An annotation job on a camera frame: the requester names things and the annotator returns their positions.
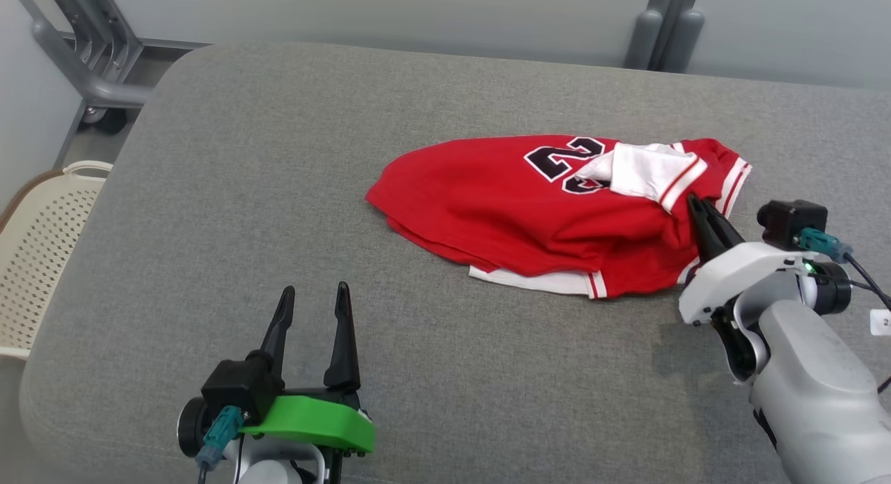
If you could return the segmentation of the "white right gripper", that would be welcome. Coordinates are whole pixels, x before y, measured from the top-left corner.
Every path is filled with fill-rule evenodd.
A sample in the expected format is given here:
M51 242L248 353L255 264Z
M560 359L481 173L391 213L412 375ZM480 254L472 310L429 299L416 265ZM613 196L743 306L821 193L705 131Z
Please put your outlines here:
M783 267L804 272L810 251L783 251L767 243L745 242L716 206L687 196L688 217L701 265L678 299L682 322L710 322L713 310Z

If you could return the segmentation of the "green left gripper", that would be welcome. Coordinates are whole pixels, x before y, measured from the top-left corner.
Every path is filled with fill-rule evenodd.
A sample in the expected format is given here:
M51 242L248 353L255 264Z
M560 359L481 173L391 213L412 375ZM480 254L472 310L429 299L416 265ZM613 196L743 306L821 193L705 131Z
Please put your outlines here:
M293 286L283 289L260 347L273 374L281 374L295 297ZM322 380L332 390L301 390L277 396L263 420L246 423L242 434L277 437L348 453L374 452L376 429L357 392L361 388L361 373L352 297L346 281L338 284L334 315L337 328L330 366Z

